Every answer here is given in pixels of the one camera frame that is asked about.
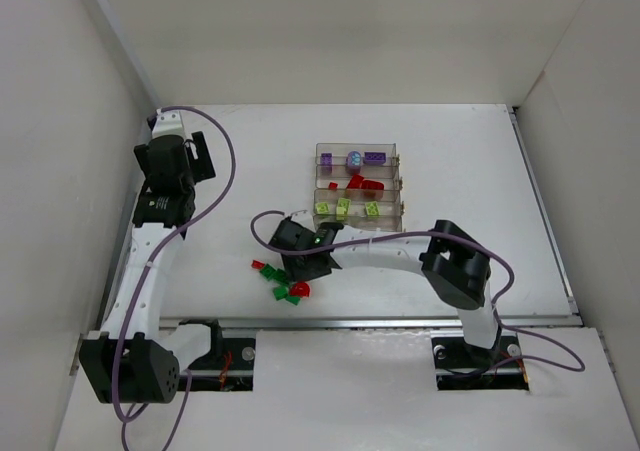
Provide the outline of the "purple lego round brick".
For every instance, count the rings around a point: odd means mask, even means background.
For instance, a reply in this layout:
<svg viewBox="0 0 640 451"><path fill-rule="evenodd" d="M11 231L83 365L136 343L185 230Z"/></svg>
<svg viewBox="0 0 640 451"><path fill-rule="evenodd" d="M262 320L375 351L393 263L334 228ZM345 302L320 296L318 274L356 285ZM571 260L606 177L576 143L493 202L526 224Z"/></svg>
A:
<svg viewBox="0 0 640 451"><path fill-rule="evenodd" d="M362 166L362 155L358 151L351 151L346 156L346 167L354 172L358 172L358 170Z"/></svg>

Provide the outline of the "lime lego square brick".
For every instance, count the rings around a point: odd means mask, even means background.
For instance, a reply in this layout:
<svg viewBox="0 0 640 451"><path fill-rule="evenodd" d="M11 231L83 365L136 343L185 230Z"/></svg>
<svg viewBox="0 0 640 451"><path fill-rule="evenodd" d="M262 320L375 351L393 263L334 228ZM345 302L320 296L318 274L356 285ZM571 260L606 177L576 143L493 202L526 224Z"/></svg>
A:
<svg viewBox="0 0 640 451"><path fill-rule="evenodd" d="M329 215L331 213L331 209L328 203L318 202L315 204L315 212L318 215Z"/></svg>

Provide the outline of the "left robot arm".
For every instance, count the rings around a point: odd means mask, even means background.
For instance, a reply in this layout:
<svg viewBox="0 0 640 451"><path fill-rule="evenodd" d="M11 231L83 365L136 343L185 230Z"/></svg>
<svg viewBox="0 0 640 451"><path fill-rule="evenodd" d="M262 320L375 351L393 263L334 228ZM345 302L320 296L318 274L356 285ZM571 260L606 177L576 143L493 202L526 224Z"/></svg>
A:
<svg viewBox="0 0 640 451"><path fill-rule="evenodd" d="M169 403L181 375L212 348L210 324L188 321L161 336L160 314L184 226L195 212L195 186L215 170L201 132L155 137L134 155L144 181L129 257L113 307L82 342L79 361L102 403Z"/></svg>

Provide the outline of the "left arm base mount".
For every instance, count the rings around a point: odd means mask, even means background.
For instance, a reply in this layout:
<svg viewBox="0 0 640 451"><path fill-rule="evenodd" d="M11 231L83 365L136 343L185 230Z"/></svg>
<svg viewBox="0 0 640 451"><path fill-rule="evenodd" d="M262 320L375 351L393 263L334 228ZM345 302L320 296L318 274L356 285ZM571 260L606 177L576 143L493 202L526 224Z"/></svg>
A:
<svg viewBox="0 0 640 451"><path fill-rule="evenodd" d="M189 334L177 330L160 339L182 368L179 390L186 389L189 370L192 392L252 391L255 344L254 338L225 338L221 331L206 326L197 326Z"/></svg>

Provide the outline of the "red lego block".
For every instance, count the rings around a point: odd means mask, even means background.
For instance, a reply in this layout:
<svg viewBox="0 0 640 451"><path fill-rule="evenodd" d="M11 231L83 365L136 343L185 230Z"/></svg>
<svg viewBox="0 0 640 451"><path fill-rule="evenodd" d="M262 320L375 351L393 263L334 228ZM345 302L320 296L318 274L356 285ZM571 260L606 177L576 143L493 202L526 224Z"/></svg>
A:
<svg viewBox="0 0 640 451"><path fill-rule="evenodd" d="M348 190L365 190L367 192L383 191L385 186L382 182L366 179L360 174L354 174L351 176L346 188Z"/></svg>

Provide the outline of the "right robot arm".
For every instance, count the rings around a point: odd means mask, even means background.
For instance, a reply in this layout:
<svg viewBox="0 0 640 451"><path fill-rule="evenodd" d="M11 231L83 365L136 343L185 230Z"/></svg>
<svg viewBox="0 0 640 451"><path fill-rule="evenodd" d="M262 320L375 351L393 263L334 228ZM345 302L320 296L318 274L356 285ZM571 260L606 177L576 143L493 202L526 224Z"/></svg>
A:
<svg viewBox="0 0 640 451"><path fill-rule="evenodd" d="M311 230L288 217L268 242L296 281L334 270L378 268L420 275L446 305L456 309L465 343L492 350L500 336L488 281L491 257L456 224L438 220L428 235L364 230L324 222Z"/></svg>

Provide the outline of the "purple lego long plate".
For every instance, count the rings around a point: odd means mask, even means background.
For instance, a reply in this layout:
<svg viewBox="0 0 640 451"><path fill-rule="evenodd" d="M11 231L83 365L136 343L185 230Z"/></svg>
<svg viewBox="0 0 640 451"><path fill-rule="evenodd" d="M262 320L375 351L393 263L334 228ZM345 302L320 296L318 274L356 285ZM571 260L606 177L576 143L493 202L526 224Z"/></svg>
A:
<svg viewBox="0 0 640 451"><path fill-rule="evenodd" d="M384 152L366 151L363 156L363 163L367 166L384 166L387 155Z"/></svg>

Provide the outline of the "purple lego plate brick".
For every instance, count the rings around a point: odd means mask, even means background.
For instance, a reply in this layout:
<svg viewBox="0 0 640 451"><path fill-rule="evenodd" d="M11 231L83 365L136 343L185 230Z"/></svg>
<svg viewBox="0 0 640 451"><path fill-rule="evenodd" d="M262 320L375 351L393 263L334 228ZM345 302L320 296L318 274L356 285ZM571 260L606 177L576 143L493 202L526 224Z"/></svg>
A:
<svg viewBox="0 0 640 451"><path fill-rule="evenodd" d="M322 153L319 159L319 166L322 174L331 174L333 170L333 155Z"/></svg>

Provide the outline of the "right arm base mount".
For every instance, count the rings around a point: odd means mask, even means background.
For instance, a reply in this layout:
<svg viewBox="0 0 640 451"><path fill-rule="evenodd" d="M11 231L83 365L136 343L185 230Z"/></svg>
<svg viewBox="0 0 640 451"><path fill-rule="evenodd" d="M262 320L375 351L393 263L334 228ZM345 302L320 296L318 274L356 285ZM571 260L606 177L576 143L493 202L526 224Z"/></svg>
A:
<svg viewBox="0 0 640 451"><path fill-rule="evenodd" d="M528 391L528 376L518 358L520 343L513 333L491 350L467 344L462 336L433 336L432 354L439 391Z"/></svg>

